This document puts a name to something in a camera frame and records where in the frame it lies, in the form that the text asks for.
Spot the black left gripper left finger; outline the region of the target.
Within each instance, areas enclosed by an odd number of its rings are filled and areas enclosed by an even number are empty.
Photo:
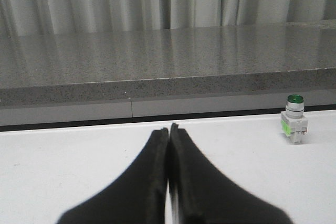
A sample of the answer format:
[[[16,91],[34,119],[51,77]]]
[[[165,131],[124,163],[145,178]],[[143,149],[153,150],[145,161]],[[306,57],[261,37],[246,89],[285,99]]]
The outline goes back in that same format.
[[[64,213],[59,223],[164,223],[169,133],[154,130],[132,164],[108,187]]]

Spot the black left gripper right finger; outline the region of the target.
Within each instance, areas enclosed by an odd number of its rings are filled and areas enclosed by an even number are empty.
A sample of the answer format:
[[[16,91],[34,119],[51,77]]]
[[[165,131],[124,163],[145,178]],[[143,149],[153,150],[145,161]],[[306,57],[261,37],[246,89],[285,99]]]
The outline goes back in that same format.
[[[278,207],[222,174],[185,129],[172,124],[169,191],[176,223],[291,223]]]

